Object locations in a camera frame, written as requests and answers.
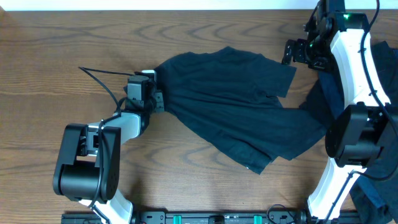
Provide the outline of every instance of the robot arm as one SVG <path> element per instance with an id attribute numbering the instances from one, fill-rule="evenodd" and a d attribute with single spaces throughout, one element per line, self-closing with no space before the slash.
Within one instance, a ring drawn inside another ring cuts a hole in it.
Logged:
<path id="1" fill-rule="evenodd" d="M 101 182 L 99 197 L 91 209 L 101 217 L 103 223 L 130 224 L 134 221 L 133 204 L 118 190 L 120 148 L 126 141 L 144 132 L 152 112 L 164 110 L 162 92 L 156 90 L 155 81 L 156 73 L 153 70 L 129 77 L 125 110 L 102 126 L 104 153 L 101 181 L 101 166 L 97 158 L 95 162 L 79 160 L 80 157 L 97 156 L 100 122 L 69 124 L 65 128 L 53 189 L 58 195 L 89 206 Z"/>
<path id="2" fill-rule="evenodd" d="M 344 0 L 321 0 L 305 25 L 307 40 L 288 40 L 285 47 L 283 64 L 289 64 L 293 57 L 294 62 L 306 63 L 309 68 L 335 71 L 339 74 L 335 77 L 337 83 L 343 90 L 345 110 L 326 133 L 328 164 L 307 200 L 309 215 L 321 220 L 339 217 L 341 205 L 359 177 L 357 174 L 348 178 L 349 173 L 353 170 L 365 172 L 396 138 L 365 76 L 360 53 L 361 39 L 368 26 L 365 14 L 345 11 Z M 369 33 L 364 48 L 376 94 L 389 113 L 396 114 L 377 76 Z"/>

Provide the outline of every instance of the black fabric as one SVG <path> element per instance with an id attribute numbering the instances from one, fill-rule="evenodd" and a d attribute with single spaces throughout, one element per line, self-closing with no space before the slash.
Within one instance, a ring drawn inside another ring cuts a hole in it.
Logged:
<path id="1" fill-rule="evenodd" d="M 363 224 L 386 224 L 392 220 L 392 217 L 388 211 L 388 205 L 381 203 L 380 205 L 375 204 L 368 197 L 362 188 L 355 183 L 350 190 L 351 199 L 353 200 L 357 212 L 359 213 L 359 218 Z"/>
<path id="2" fill-rule="evenodd" d="M 260 174 L 281 156 L 293 159 L 325 128 L 307 111 L 283 109 L 296 68 L 227 47 L 188 52 L 156 69 L 165 110 L 236 162 Z"/>
<path id="3" fill-rule="evenodd" d="M 390 98 L 391 104 L 398 106 L 398 57 L 387 42 L 371 47 L 379 80 Z M 326 128 L 343 111 L 343 98 L 338 85 L 333 81 L 336 75 L 319 73 L 319 81 L 300 107 L 308 112 Z M 398 144 L 385 150 L 382 159 L 369 167 L 367 174 L 386 176 L 398 161 Z M 398 177 L 387 182 L 374 182 L 365 177 L 358 178 L 350 191 L 351 198 L 363 223 L 387 223 L 393 218 L 398 221 Z"/>

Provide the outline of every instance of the white wall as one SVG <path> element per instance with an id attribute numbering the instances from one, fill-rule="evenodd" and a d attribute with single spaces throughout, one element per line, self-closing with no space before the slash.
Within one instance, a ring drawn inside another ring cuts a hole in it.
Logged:
<path id="1" fill-rule="evenodd" d="M 318 0 L 0 0 L 6 11 L 313 9 Z M 380 0 L 398 9 L 398 0 Z M 374 9 L 376 0 L 346 0 L 347 9 Z"/>

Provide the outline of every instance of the black shirt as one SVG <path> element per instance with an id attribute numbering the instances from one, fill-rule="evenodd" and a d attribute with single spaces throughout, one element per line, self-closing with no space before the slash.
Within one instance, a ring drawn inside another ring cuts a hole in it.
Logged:
<path id="1" fill-rule="evenodd" d="M 260 174 L 281 156 L 293 159 L 325 128 L 307 111 L 284 109 L 296 68 L 227 47 L 188 52 L 156 69 L 165 110 L 236 162 Z"/>

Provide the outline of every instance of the wood grain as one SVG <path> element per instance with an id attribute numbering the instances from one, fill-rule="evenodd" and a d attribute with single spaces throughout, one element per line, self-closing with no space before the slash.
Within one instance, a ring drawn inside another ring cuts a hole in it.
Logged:
<path id="1" fill-rule="evenodd" d="M 0 23 L 0 217 L 6 223 L 59 223 L 87 211 L 54 194 L 63 129 L 114 110 L 108 94 L 77 66 L 120 72 L 152 69 L 174 55 L 225 46 L 280 61 L 287 39 L 305 38 L 310 11 L 8 12 Z M 397 11 L 381 11 L 374 42 L 398 47 Z M 297 73 L 285 107 L 305 99 L 317 74 Z M 126 77 L 98 75 L 123 96 Z M 152 116 L 144 135 L 122 148 L 119 188 L 138 207 L 266 210 L 303 207 L 325 168 L 324 141 L 257 175 L 220 153 L 171 114 Z M 348 197 L 345 209 L 354 209 Z"/>

